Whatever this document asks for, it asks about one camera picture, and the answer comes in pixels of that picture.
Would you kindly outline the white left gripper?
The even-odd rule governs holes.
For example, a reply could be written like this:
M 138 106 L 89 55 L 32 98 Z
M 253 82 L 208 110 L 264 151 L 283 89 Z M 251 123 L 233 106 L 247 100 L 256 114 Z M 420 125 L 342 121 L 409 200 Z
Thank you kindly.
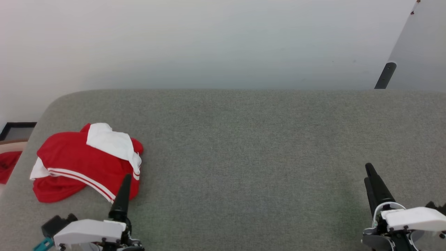
M 126 174 L 107 220 L 54 217 L 57 250 L 69 251 L 79 246 L 83 251 L 144 251 L 141 241 L 132 238 L 132 224 L 128 219 L 131 184 L 132 176 Z

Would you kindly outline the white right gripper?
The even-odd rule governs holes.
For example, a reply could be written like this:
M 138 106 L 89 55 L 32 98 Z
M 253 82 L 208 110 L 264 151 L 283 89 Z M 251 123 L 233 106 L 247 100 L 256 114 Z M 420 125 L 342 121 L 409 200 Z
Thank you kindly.
M 373 221 L 363 230 L 362 244 L 373 251 L 417 251 L 415 242 L 425 232 L 445 238 L 445 215 L 436 209 L 378 206 L 395 199 L 373 165 L 367 163 L 365 169 L 364 184 Z

